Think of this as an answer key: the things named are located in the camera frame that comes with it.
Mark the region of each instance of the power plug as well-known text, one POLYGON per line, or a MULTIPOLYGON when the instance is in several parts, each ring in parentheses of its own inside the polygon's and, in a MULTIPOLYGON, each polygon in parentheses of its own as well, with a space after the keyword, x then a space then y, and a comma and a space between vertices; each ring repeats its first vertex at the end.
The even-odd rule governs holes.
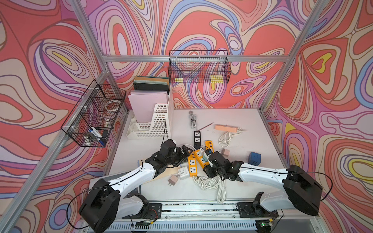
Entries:
POLYGON ((168 183, 170 183, 170 185, 175 185, 176 184, 176 182, 178 181, 178 177, 176 176, 176 175, 172 175, 171 177, 170 177, 170 179, 168 180, 168 183))
POLYGON ((189 177, 189 168, 182 167, 178 169, 180 180, 184 180, 189 177))

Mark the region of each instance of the pink folder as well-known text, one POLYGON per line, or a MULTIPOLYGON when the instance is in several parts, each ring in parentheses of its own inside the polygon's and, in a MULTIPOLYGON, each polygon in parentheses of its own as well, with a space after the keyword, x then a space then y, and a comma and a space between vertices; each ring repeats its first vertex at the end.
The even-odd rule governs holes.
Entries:
POLYGON ((158 92, 154 94, 129 95, 129 102, 135 114, 137 122, 151 122, 156 104, 167 103, 167 92, 158 92))

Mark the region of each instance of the swirly wallpaper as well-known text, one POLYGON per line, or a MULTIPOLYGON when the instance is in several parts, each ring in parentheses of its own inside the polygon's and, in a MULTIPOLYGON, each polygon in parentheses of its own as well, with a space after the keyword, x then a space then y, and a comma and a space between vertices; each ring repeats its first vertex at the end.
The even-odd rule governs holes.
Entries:
MULTIPOLYGON (((227 84, 173 84, 175 108, 257 108, 281 65, 282 62, 240 62, 227 84)), ((112 62, 109 68, 125 90, 133 89, 136 75, 168 76, 168 63, 161 62, 112 62)), ((126 104, 131 108, 128 99, 126 104)))
MULTIPOLYGON (((312 0, 90 0, 84 10, 104 54, 225 48, 231 55, 287 55, 313 5, 312 0)), ((164 62, 115 62, 109 67, 126 90, 133 88, 136 75, 168 76, 164 62)), ((259 107, 280 67, 274 62, 232 62, 228 85, 175 85, 174 105, 259 107)))
POLYGON ((332 178, 331 232, 373 232, 372 77, 373 2, 332 0, 266 110, 287 162, 332 178))
MULTIPOLYGON (((0 1, 0 214, 100 72, 68 1, 0 1)), ((106 148, 67 142, 14 233, 71 231, 66 203, 102 176, 122 121, 121 114, 106 148)))

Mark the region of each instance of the black wire basket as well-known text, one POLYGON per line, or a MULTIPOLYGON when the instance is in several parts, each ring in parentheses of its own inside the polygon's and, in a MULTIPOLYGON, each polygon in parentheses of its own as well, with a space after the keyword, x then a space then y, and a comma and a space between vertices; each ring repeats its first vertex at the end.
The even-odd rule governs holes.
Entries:
POLYGON ((228 83, 232 70, 227 50, 170 50, 168 66, 172 83, 228 83))
POLYGON ((81 147, 105 147, 125 96, 126 91, 118 87, 96 83, 76 118, 65 126, 79 101, 61 129, 81 147))

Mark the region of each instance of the blue cube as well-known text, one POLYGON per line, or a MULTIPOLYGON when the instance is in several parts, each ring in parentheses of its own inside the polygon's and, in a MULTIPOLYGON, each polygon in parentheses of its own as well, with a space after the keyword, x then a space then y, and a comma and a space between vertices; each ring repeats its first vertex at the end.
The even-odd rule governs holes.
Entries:
POLYGON ((249 155, 249 161, 248 164, 254 165, 254 166, 259 166, 261 162, 261 154, 251 152, 249 155))

